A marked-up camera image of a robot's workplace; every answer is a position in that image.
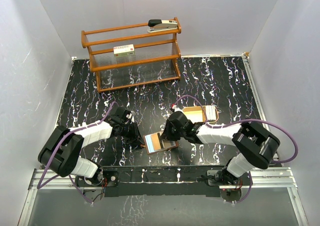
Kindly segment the brown leather card holder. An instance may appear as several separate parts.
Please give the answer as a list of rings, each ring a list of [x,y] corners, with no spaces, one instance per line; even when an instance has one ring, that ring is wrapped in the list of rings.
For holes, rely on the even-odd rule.
[[[155,154],[162,151],[167,151],[179,146],[178,141],[167,141],[161,139],[163,131],[144,135],[144,148],[148,155]]]

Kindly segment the yellow VIP credit card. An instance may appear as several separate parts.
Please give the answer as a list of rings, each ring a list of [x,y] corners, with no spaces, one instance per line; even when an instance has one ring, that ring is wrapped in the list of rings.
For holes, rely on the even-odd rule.
[[[164,149],[171,149],[178,146],[178,142],[176,141],[162,141]]]

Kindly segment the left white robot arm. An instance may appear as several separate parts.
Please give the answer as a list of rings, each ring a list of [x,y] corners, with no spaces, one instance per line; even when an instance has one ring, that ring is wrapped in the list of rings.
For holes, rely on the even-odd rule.
[[[144,143],[134,114],[119,106],[113,106],[101,120],[88,125],[76,128],[56,126],[37,160],[60,177],[75,175],[97,186],[103,181],[102,167],[81,157],[81,150],[97,141],[114,137],[122,137],[130,145]]]

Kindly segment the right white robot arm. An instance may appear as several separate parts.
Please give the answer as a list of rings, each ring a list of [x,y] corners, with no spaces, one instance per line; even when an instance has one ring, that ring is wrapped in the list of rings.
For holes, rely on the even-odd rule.
[[[280,140],[260,121],[247,119],[229,126],[194,123],[182,111],[170,115],[159,138],[165,141],[184,138],[192,144],[235,146],[239,154],[230,159],[222,170],[205,176],[212,182],[230,185],[236,184],[244,173],[253,168],[267,169],[280,146]]]

